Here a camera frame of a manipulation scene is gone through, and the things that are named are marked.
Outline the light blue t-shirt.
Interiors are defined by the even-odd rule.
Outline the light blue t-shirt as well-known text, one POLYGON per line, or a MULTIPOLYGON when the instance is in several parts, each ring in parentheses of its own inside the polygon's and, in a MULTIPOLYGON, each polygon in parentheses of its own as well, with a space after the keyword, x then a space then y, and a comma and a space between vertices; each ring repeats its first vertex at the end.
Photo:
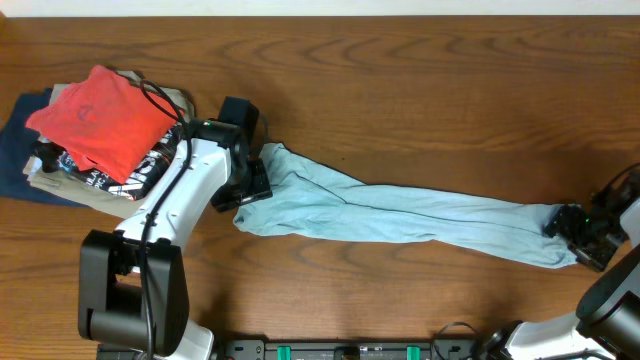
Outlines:
POLYGON ((265 145, 260 158, 273 195, 238 209, 233 223, 243 232, 347 242, 436 240, 548 269, 576 262, 563 239, 542 232, 555 205, 369 185, 281 143, 265 145))

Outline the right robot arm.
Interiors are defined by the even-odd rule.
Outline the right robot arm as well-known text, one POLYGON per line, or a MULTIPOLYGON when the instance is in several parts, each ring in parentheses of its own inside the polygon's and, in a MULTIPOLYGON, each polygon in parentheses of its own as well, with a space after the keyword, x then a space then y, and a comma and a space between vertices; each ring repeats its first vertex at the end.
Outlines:
POLYGON ((545 322, 515 322, 475 346, 473 359, 639 357, 639 166, 616 175, 585 211, 564 205, 543 228, 602 276, 576 310, 545 322))

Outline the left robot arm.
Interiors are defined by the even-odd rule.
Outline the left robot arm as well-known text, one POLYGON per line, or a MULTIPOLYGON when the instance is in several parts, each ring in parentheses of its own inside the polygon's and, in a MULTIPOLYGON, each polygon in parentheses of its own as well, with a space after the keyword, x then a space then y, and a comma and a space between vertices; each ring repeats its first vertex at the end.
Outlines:
POLYGON ((80 248, 78 332, 133 359, 208 359, 214 335, 189 318, 183 251, 207 206, 224 212, 271 195, 250 157, 255 124, 192 126, 147 200, 80 248))

